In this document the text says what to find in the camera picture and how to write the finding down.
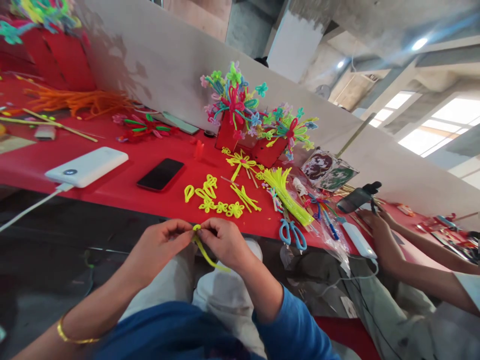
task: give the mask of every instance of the blue scissors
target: blue scissors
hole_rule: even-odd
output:
[[[302,251],[307,249],[307,241],[305,236],[302,234],[300,229],[295,225],[295,221],[290,221],[289,212],[286,207],[283,207],[283,219],[280,220],[281,226],[279,230],[280,239],[287,245],[287,247],[292,243],[292,235],[290,231],[295,236],[295,243],[300,254]]]

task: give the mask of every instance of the charging cable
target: charging cable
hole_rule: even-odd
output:
[[[71,185],[71,184],[68,184],[68,183],[63,183],[63,184],[60,184],[59,186],[56,187],[56,190],[55,192],[51,193],[50,195],[48,195],[46,198],[40,200],[39,202],[37,202],[36,204],[30,206],[28,209],[22,211],[21,213],[19,213],[17,216],[15,216],[12,220],[10,220],[9,222],[7,222],[6,224],[2,225],[0,227],[0,233],[5,230],[6,228],[8,228],[10,225],[12,225],[13,223],[17,222],[18,220],[20,220],[23,216],[25,216],[26,214],[28,214],[29,212],[31,212],[33,209],[36,209],[38,208],[40,205],[42,205],[43,203],[46,203],[48,200],[50,200],[51,198],[53,198],[55,195],[58,195],[60,194],[61,192],[67,192],[68,190],[72,189],[74,186]]]
[[[369,275],[369,276],[356,276],[356,277],[347,277],[347,278],[339,278],[337,281],[335,281],[332,285],[330,286],[327,286],[327,288],[321,293],[320,297],[324,296],[328,290],[330,290],[331,288],[334,288],[335,286],[337,286],[337,284],[342,281],[342,280],[353,280],[353,279],[370,279],[370,278],[373,278],[374,276],[377,276],[377,274],[379,273],[379,263],[377,262],[377,260],[375,259],[370,259],[372,261],[372,263],[375,264],[376,266],[376,270],[375,272],[372,274],[372,275]]]

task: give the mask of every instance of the blue sleeve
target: blue sleeve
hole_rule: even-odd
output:
[[[283,304],[276,319],[261,324],[253,313],[270,359],[340,360],[332,343],[310,315],[306,305],[283,287]]]

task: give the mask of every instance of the hand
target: hand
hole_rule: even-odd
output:
[[[359,210],[358,215],[360,215],[363,221],[365,221],[373,231],[380,229],[390,230],[389,224],[378,214],[375,215],[370,210]]]
[[[194,235],[192,228],[180,219],[147,227],[117,271],[121,282],[138,290],[147,287],[165,265],[190,244]],[[176,239],[169,241],[173,236],[177,236]]]
[[[230,269],[239,272],[257,259],[233,222],[212,217],[203,222],[197,234],[208,245],[215,256]]]

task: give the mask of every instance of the bangle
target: bangle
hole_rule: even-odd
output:
[[[83,345],[83,344],[96,343],[97,341],[100,340],[99,338],[91,338],[91,339],[86,339],[86,340],[73,340],[73,339],[69,338],[67,335],[65,335],[64,329],[63,329],[63,322],[64,322],[65,316],[69,313],[69,311],[67,311],[65,314],[63,314],[63,316],[60,318],[60,320],[58,320],[58,325],[56,326],[56,330],[58,332],[58,335],[60,336],[60,338],[64,342],[71,343],[71,344]]]

